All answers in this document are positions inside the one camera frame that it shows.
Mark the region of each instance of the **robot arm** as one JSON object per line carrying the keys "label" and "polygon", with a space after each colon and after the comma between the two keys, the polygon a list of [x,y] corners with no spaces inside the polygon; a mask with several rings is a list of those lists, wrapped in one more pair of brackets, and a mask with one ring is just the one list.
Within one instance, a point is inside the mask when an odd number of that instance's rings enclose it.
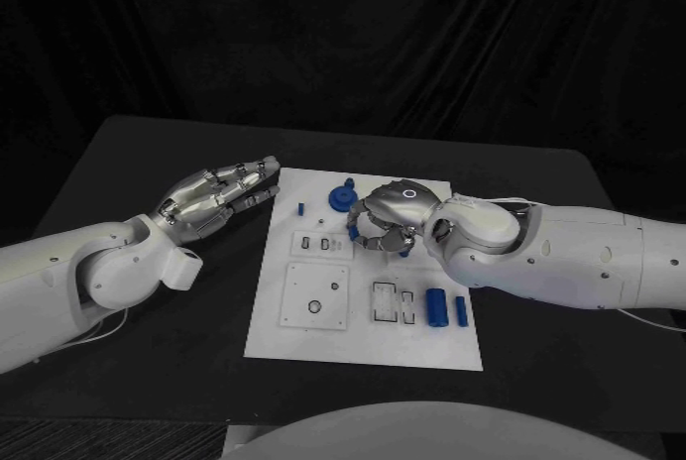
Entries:
{"label": "robot arm", "polygon": [[362,246],[356,222],[369,211],[395,233],[377,247],[408,251],[421,235],[445,273],[470,288],[585,309],[686,309],[686,226],[588,207],[539,204],[510,212],[460,194],[441,202],[418,185],[393,181],[353,207],[349,229]]}
{"label": "robot arm", "polygon": [[151,214],[0,249],[0,374],[140,303],[160,282],[190,288],[203,262],[180,246],[275,196],[275,186],[246,193],[277,170],[268,157],[197,172],[176,184]]}

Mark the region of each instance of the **circular hole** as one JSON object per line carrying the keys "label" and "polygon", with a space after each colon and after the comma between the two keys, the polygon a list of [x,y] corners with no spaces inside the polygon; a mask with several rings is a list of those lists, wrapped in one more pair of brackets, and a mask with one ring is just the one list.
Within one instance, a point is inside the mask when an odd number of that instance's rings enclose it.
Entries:
{"label": "circular hole", "polygon": [[314,299],[310,301],[307,309],[310,310],[310,313],[318,313],[321,311],[321,303]]}

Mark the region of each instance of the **small blue part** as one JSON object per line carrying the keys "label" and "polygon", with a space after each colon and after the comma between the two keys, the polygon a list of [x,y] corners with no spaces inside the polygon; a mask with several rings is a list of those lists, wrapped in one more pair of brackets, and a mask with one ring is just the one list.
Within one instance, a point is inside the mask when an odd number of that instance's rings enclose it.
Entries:
{"label": "small blue part", "polygon": [[337,212],[347,212],[356,202],[354,180],[349,177],[344,184],[334,187],[328,193],[328,205]]}
{"label": "small blue part", "polygon": [[457,296],[454,298],[454,304],[457,306],[457,324],[464,328],[468,326],[467,306],[464,304],[464,296]]}
{"label": "small blue part", "polygon": [[445,290],[429,288],[426,290],[426,318],[428,326],[444,328],[447,326]]}
{"label": "small blue part", "polygon": [[357,230],[357,226],[353,225],[347,229],[347,235],[350,236],[350,241],[354,242],[354,239],[360,236],[360,231]]}

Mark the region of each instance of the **metallic robot hand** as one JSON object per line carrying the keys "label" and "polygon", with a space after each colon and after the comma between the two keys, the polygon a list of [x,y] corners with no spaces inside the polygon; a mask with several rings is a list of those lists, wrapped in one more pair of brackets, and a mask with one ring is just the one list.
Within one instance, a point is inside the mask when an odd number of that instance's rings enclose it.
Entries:
{"label": "metallic robot hand", "polygon": [[177,245],[204,239],[233,214],[277,195],[277,186],[245,195],[277,171],[278,161],[268,156],[253,163],[199,171],[171,187],[148,215]]}
{"label": "metallic robot hand", "polygon": [[[412,180],[395,180],[377,187],[350,208],[350,237],[364,249],[408,252],[415,246],[415,236],[425,235],[425,223],[438,205],[439,199],[426,187]],[[372,223],[387,231],[383,237],[367,239],[359,234],[357,218],[363,212]]]}

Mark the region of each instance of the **table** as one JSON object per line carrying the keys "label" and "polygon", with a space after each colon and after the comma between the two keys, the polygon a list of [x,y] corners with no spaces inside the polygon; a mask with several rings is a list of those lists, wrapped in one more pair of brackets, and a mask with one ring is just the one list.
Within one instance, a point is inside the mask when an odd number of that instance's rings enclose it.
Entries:
{"label": "table", "polygon": [[[269,154],[292,168],[444,179],[480,197],[611,208],[573,151],[115,116],[36,236],[148,212],[189,173]],[[190,291],[161,287],[112,336],[0,376],[0,415],[284,424],[367,403],[448,401],[581,429],[686,431],[680,336],[490,288],[473,291],[483,373],[243,358],[269,209],[190,246],[204,260]],[[648,315],[670,322],[661,310]]]}

